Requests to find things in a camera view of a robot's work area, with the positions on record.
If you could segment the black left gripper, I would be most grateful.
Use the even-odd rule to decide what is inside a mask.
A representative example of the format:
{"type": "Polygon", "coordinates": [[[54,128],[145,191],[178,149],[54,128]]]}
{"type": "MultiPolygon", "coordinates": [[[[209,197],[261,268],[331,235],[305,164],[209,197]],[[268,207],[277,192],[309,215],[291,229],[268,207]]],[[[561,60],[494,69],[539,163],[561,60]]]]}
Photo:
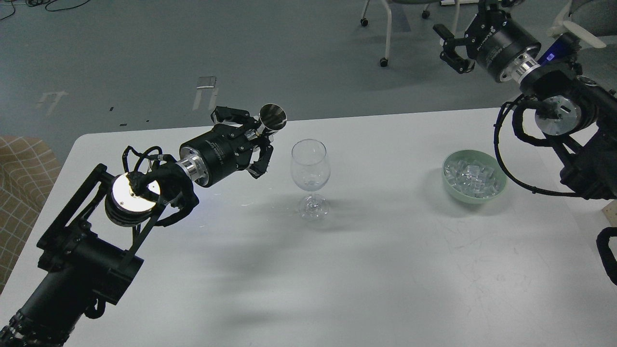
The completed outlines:
{"type": "Polygon", "coordinates": [[[258,140],[258,121],[246,110],[216,106],[210,118],[214,127],[179,148],[176,164],[195,184],[211,187],[237,171],[258,179],[269,167],[274,147],[269,138],[258,140]],[[250,162],[254,149],[259,156],[250,162]]]}

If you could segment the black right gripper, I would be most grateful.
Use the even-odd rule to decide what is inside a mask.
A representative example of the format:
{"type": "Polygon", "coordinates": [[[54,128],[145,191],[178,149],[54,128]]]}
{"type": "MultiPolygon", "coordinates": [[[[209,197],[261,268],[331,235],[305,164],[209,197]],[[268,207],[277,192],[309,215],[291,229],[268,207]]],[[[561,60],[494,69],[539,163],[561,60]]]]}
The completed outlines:
{"type": "Polygon", "coordinates": [[[537,57],[541,48],[531,33],[511,19],[513,7],[522,3],[523,0],[479,0],[478,13],[461,38],[456,38],[443,24],[434,25],[433,30],[443,40],[439,57],[457,73],[473,71],[476,62],[496,82],[507,81],[507,66],[525,53],[537,57]],[[456,52],[459,46],[465,46],[467,58],[456,52]]]}

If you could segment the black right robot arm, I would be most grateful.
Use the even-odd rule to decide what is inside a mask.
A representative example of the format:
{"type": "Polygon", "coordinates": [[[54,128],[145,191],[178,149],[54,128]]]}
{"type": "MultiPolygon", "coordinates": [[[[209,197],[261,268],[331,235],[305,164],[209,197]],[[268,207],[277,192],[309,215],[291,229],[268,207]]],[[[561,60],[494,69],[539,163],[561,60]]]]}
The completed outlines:
{"type": "Polygon", "coordinates": [[[457,73],[481,66],[495,82],[513,80],[519,85],[520,96],[503,103],[494,124],[496,162],[512,182],[540,195],[615,200],[615,94],[583,75],[577,61],[583,34],[567,29],[540,53],[540,42],[506,11],[517,4],[517,0],[479,1],[460,38],[443,24],[434,25],[443,42],[439,57],[457,73]],[[508,114],[518,140],[557,154],[563,164],[560,182],[569,192],[525,184],[507,169],[499,136],[508,114]]]}

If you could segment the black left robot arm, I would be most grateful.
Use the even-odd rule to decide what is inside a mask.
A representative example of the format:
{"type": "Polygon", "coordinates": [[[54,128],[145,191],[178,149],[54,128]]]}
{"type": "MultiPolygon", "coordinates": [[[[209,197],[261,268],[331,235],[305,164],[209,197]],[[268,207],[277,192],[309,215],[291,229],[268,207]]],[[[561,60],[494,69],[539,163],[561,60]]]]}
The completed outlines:
{"type": "Polygon", "coordinates": [[[215,107],[214,127],[179,147],[126,147],[123,173],[97,165],[37,242],[47,272],[1,330],[3,347],[61,347],[82,317],[116,305],[140,270],[136,253],[154,227],[167,227],[198,206],[194,185],[211,187],[237,171],[259,178],[273,153],[272,136],[287,122],[278,105],[258,117],[215,107]]]}

